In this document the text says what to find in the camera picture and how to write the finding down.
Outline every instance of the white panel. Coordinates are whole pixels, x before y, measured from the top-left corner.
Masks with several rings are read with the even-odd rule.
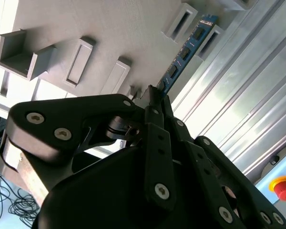
[[[65,98],[66,95],[67,92],[63,89],[44,80],[40,80],[34,100],[62,99]]]
[[[31,101],[38,79],[28,81],[14,74],[9,75],[9,87],[6,97],[11,103]]]
[[[93,156],[96,156],[96,157],[98,157],[98,158],[100,158],[100,159],[103,159],[103,158],[105,158],[105,157],[108,156],[108,154],[105,154],[104,152],[99,151],[99,150],[94,149],[94,148],[88,149],[88,150],[86,150],[85,152],[88,153],[88,154],[91,154],[91,155],[93,155]]]
[[[76,96],[71,94],[71,93],[67,93],[66,98],[75,98]]]
[[[193,138],[210,138],[255,180],[286,145],[286,0],[260,0],[239,16],[173,109]]]

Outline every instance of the rectangular slot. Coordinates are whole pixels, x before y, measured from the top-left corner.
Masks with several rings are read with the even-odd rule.
[[[176,75],[178,69],[175,65],[173,65],[172,67],[170,67],[170,69],[168,70],[168,74],[171,77],[171,79],[174,78],[174,76]]]
[[[202,36],[204,35],[205,30],[201,27],[198,27],[197,30],[195,31],[195,33],[193,34],[193,38],[197,41],[199,41]]]
[[[187,47],[184,47],[180,53],[181,59],[183,59],[185,61],[187,59],[187,57],[190,55],[190,53],[191,53],[191,50]]]
[[[180,32],[181,28],[183,27],[183,25],[185,24],[186,20],[189,18],[190,13],[189,12],[185,12],[185,14],[183,15],[183,17],[181,18],[180,22],[178,23],[178,25],[176,26],[176,29],[173,31],[173,34],[171,36],[171,38],[173,40],[176,39],[178,33]]]
[[[6,97],[6,95],[8,94],[9,77],[10,77],[10,73],[7,71],[4,71],[4,76],[3,76],[2,85],[1,85],[1,89],[0,89],[0,95],[2,95],[4,97]]]
[[[169,20],[162,32],[174,42],[179,42],[191,26],[198,11],[187,3],[181,3],[175,13],[169,14]]]
[[[211,46],[212,42],[217,38],[218,33],[214,32],[212,34],[212,36],[210,37],[210,39],[207,41],[207,43],[205,44],[205,46],[201,49],[201,51],[198,53],[198,56],[200,58],[203,59],[203,55],[207,52],[207,50],[209,49],[209,47]]]
[[[80,43],[76,48],[75,54],[73,55],[73,61],[65,81],[72,87],[76,87],[80,81],[82,73],[86,67],[88,59],[92,52],[92,41],[88,39],[80,39]]]
[[[116,94],[118,93],[122,83],[124,82],[129,70],[130,70],[130,61],[129,64],[125,64],[122,61],[117,61],[101,91],[101,94]]]

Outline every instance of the tangled wire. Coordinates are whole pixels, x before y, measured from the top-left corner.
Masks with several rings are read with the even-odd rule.
[[[1,182],[4,182],[8,188],[1,185]],[[16,215],[20,218],[21,222],[23,222],[29,228],[32,227],[32,224],[39,212],[39,206],[36,203],[34,197],[30,194],[22,195],[21,189],[17,190],[17,193],[13,191],[10,185],[3,179],[0,174],[0,203],[1,203],[1,214],[0,219],[3,214],[3,201],[9,200],[11,205],[9,206],[8,212],[10,214]],[[11,193],[15,195],[16,199],[13,200],[10,198]]]

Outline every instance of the screw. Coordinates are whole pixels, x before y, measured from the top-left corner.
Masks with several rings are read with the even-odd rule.
[[[157,115],[159,114],[159,112],[156,109],[153,109],[153,112]]]
[[[39,113],[29,113],[27,120],[33,124],[41,124],[44,122],[44,117]]]
[[[66,128],[56,129],[54,131],[54,135],[55,135],[55,137],[57,137],[58,139],[63,140],[63,141],[68,141],[72,137],[70,130],[68,130]]]
[[[179,126],[184,126],[183,122],[181,122],[180,120],[177,120],[177,124],[178,124]]]
[[[231,213],[226,209],[225,207],[220,207],[218,209],[220,216],[227,222],[227,223],[232,223],[233,222],[233,217]]]
[[[127,100],[124,100],[123,103],[127,106],[131,106],[132,104],[130,102],[128,102]]]
[[[210,145],[210,142],[209,142],[207,139],[205,139],[205,138],[204,138],[204,143],[205,143],[206,145],[208,145],[208,146]]]
[[[273,213],[273,217],[276,219],[276,221],[281,224],[284,225],[284,220],[277,214],[277,213]]]
[[[269,219],[269,217],[262,211],[261,211],[261,216],[266,221],[267,224],[271,224],[271,220]]]
[[[154,190],[158,197],[161,199],[168,199],[170,197],[170,192],[168,191],[167,187],[163,184],[156,184]]]

